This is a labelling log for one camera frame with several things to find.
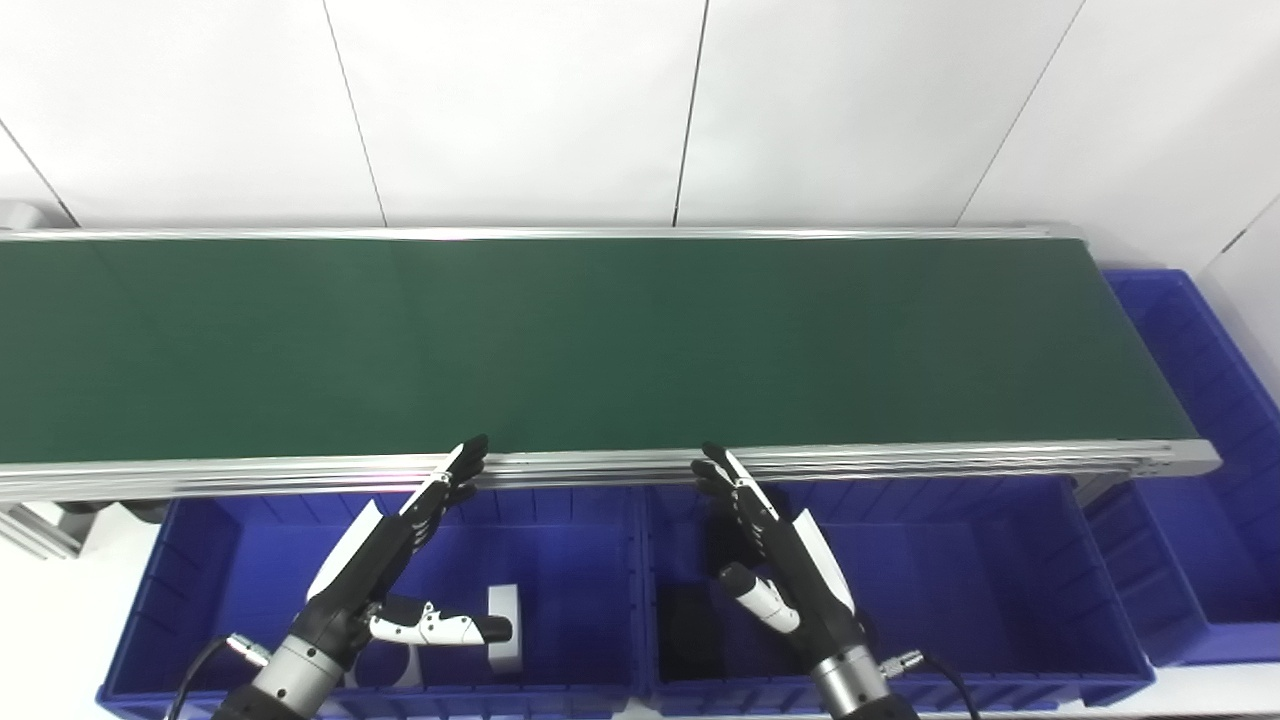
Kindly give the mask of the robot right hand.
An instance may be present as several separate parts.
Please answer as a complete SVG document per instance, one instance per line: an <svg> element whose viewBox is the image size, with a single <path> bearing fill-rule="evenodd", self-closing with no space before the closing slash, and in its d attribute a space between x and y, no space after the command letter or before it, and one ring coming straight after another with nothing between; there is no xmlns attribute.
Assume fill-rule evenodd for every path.
<svg viewBox="0 0 1280 720"><path fill-rule="evenodd" d="M726 506L767 575L740 561L717 574L721 585L773 632L785 635L812 671L827 662L876 666L849 583L806 509L781 512L726 447L705 442L691 464L698 488Z"/></svg>

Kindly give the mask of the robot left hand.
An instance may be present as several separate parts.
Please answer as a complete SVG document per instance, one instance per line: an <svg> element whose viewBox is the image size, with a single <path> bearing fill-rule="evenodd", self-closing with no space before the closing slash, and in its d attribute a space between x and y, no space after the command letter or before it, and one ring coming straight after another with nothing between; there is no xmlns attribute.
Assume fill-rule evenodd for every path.
<svg viewBox="0 0 1280 720"><path fill-rule="evenodd" d="M370 503L348 527L308 588L289 637L348 669L372 639L412 646L499 644L515 637L508 618L452 612L392 594L410 560L447 512L476 493L489 438L457 445L393 514Z"/></svg>

